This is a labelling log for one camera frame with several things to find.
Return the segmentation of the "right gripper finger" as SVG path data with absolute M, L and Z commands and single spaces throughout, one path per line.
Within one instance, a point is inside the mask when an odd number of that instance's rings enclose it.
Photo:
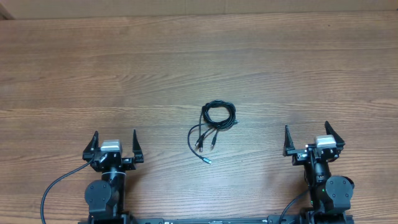
M 325 121 L 325 130 L 327 135 L 332 135 L 334 137 L 336 141 L 336 148 L 343 149 L 345 146 L 345 141 L 337 134 L 328 121 Z
M 292 152 L 295 150 L 294 142 L 290 135 L 289 126 L 285 125 L 285 140 L 284 140 L 284 148 L 283 148 L 283 155 L 284 156 L 291 156 Z

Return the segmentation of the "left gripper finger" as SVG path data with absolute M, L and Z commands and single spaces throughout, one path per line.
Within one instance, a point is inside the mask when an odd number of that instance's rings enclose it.
M 91 141 L 85 147 L 83 152 L 84 153 L 93 153 L 95 150 L 97 150 L 98 138 L 99 138 L 99 133 L 98 133 L 98 131 L 95 131 L 93 137 L 91 138 Z
M 132 151 L 134 153 L 134 158 L 135 159 L 142 159 L 143 158 L 143 153 L 142 149 L 139 145 L 139 142 L 137 140 L 137 134 L 136 130 L 133 130 L 133 137 L 132 137 Z

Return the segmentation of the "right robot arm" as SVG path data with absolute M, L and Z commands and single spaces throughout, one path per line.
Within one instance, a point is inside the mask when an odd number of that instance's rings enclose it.
M 325 122 L 326 134 L 317 136 L 314 143 L 297 149 L 285 126 L 283 156 L 292 158 L 294 166 L 304 167 L 304 179 L 308 189 L 294 198 L 279 217 L 279 223 L 353 223 L 353 217 L 346 216 L 351 208 L 354 182 L 342 175 L 332 175 L 329 163 L 337 160 L 345 141 Z M 300 210 L 298 215 L 287 218 L 288 209 L 304 195 L 309 194 L 311 206 Z

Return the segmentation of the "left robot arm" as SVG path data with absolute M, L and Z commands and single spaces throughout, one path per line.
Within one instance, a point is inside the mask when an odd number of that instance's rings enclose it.
M 135 131 L 132 133 L 132 152 L 132 157 L 123 157 L 119 140 L 106 140 L 99 144 L 97 131 L 84 149 L 82 159 L 94 171 L 101 173 L 100 180 L 93 181 L 85 190 L 85 201 L 89 206 L 88 223 L 137 223 L 124 209 L 126 172 L 135 170 L 137 163 L 144 162 Z

